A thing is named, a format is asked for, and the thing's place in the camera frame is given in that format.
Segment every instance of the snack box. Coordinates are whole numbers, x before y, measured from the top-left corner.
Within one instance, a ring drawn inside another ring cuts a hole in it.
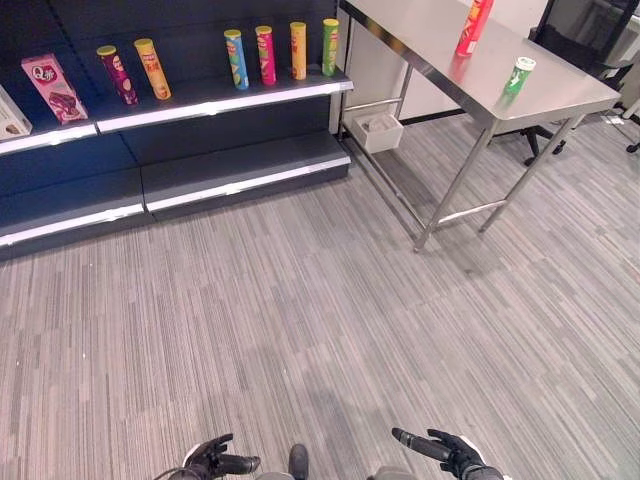
[[[31,128],[31,122],[0,85],[0,140],[29,135]]]
[[[53,53],[22,59],[22,69],[61,124],[86,120],[87,111]]]

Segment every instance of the pink box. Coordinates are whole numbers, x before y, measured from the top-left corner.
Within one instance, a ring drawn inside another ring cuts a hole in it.
[[[53,53],[23,58],[21,64],[31,83],[38,89],[61,124],[88,118],[87,110],[64,76],[62,67]]]

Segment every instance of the white bin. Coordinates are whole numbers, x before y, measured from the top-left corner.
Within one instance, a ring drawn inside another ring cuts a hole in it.
[[[388,113],[364,115],[351,121],[351,134],[369,153],[397,148],[404,127]]]

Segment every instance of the purple chip can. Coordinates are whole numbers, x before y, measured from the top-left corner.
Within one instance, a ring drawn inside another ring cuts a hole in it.
[[[107,69],[109,78],[113,82],[113,86],[116,88],[116,92],[120,95],[122,101],[127,105],[137,105],[138,95],[136,95],[136,91],[131,84],[131,79],[120,61],[116,47],[113,45],[104,45],[98,48],[96,53],[100,57],[100,60],[102,60],[104,68]]]

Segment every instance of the gray carpet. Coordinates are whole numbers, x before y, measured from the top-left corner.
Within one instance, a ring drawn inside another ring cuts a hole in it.
[[[411,126],[381,159],[431,213],[477,134],[465,116]],[[625,146],[592,119],[486,234],[483,213],[420,255],[353,168],[0,264],[0,478],[150,478],[228,431],[261,471],[302,441],[314,480],[383,464],[447,478],[397,425],[464,433],[517,480],[638,480]],[[503,195],[526,155],[495,139],[453,207]]]

